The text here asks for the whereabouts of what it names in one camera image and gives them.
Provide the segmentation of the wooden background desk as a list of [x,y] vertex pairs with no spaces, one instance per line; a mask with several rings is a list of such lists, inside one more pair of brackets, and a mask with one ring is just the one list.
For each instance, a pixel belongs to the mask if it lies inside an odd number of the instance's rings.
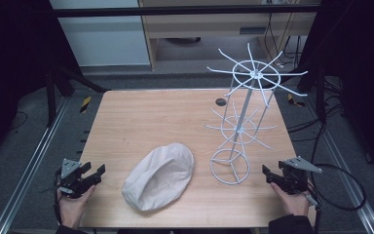
[[[320,0],[137,0],[141,7],[278,6],[318,4]],[[158,67],[164,39],[249,37],[261,44],[262,57],[271,59],[291,36],[306,36],[316,18],[309,13],[206,14],[144,16],[142,18],[151,66]]]

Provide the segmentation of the beige flat cap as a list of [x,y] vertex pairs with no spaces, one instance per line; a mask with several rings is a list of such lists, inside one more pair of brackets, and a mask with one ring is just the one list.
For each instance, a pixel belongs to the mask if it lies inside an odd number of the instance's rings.
[[151,212],[177,200],[189,184],[194,156],[182,143],[153,149],[130,172],[122,195],[134,209]]

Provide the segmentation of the person's right hand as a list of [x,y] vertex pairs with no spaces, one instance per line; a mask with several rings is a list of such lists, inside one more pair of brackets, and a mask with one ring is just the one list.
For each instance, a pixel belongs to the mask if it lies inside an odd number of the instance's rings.
[[310,203],[305,194],[289,195],[273,182],[271,183],[271,187],[279,196],[284,212],[287,215],[308,215]]

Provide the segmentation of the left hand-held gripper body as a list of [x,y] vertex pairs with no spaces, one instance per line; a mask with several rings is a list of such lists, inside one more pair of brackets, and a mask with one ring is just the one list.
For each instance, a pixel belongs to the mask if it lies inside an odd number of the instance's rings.
[[79,168],[82,166],[77,161],[68,159],[62,161],[58,188],[62,194],[69,198],[79,198],[90,188],[85,184],[83,175],[79,173]]

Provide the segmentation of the person's left hand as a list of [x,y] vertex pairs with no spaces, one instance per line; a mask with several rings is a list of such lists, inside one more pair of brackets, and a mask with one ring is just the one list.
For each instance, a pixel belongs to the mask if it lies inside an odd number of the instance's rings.
[[60,220],[63,226],[73,230],[79,229],[86,205],[93,196],[95,189],[95,185],[91,186],[87,192],[76,199],[65,197],[59,190],[56,191]]

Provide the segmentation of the white cabinet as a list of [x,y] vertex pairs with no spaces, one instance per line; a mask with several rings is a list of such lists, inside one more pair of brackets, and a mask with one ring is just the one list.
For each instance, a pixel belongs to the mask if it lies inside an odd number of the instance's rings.
[[[137,0],[50,0],[55,10],[138,7]],[[141,17],[60,18],[81,67],[149,65]]]

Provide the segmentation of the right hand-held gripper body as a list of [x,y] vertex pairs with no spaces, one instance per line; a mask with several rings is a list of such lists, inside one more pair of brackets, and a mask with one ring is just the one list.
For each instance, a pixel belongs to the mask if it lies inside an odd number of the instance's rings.
[[322,173],[322,169],[308,162],[301,156],[283,160],[289,166],[288,171],[282,171],[284,185],[280,188],[289,195],[299,194],[308,190],[307,173]]

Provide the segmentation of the dark curtain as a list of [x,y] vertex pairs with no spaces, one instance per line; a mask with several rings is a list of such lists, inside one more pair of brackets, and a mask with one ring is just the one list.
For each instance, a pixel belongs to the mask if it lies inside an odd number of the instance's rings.
[[81,72],[58,19],[38,17],[50,0],[0,0],[0,141],[23,96],[46,86],[46,58]]
[[318,73],[342,80],[342,100],[374,159],[374,0],[320,0],[299,67],[298,88],[308,91]]

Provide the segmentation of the black metal stand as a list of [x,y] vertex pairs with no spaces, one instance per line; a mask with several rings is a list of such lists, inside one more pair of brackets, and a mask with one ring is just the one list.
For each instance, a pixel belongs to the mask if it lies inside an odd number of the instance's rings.
[[48,103],[48,122],[50,127],[56,119],[56,93],[55,88],[61,92],[64,97],[71,97],[74,94],[74,89],[69,80],[75,80],[80,84],[90,88],[97,93],[107,92],[106,88],[98,86],[92,81],[86,79],[83,75],[78,74],[66,67],[54,66],[46,75],[46,90]]
[[316,81],[316,113],[323,125],[326,124],[325,103],[324,103],[324,67],[318,67],[318,77]]

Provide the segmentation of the black horizontal metal bar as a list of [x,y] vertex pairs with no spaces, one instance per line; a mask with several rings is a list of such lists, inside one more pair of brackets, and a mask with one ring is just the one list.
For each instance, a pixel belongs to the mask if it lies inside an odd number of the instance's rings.
[[59,9],[49,11],[57,18],[83,17],[132,17],[132,16],[182,16],[220,14],[265,14],[318,12],[321,4],[308,5],[226,5],[226,6],[179,6],[138,7],[104,9]]

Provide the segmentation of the yellow black striped tape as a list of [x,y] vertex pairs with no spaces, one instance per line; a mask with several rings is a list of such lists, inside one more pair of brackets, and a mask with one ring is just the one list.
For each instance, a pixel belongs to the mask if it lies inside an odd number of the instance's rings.
[[303,101],[296,101],[296,100],[294,99],[294,97],[293,97],[292,94],[287,94],[287,102],[288,102],[289,104],[292,104],[292,105],[295,105],[295,106],[299,106],[299,107],[304,107],[304,106],[306,106],[306,105],[305,105],[305,102],[303,102]]
[[92,97],[85,97],[80,108],[80,113],[85,113],[88,109],[88,106],[92,100]]

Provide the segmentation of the aluminium floor rail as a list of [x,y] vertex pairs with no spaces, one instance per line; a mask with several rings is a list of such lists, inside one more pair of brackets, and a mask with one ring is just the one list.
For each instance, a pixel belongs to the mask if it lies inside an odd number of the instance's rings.
[[365,196],[363,185],[358,180],[355,180],[348,164],[343,159],[340,150],[336,146],[333,136],[325,128],[325,125],[323,125],[321,121],[318,121],[316,126],[319,129],[319,133],[312,152],[312,161],[315,161],[318,143],[322,139],[330,160],[341,178],[342,184],[355,207],[355,212],[363,224],[366,233],[374,234],[374,211]]
[[65,108],[69,102],[69,97],[62,97],[59,101],[59,105],[56,108],[56,117],[53,123],[46,128],[43,133],[38,145],[36,146],[34,153],[32,154],[19,182],[10,197],[5,209],[0,214],[0,234],[7,234],[14,218],[16,217],[19,207],[22,204],[24,197],[30,187],[30,184],[35,177],[37,170],[40,167],[42,160],[44,159],[46,152],[54,138],[59,123],[65,113]]

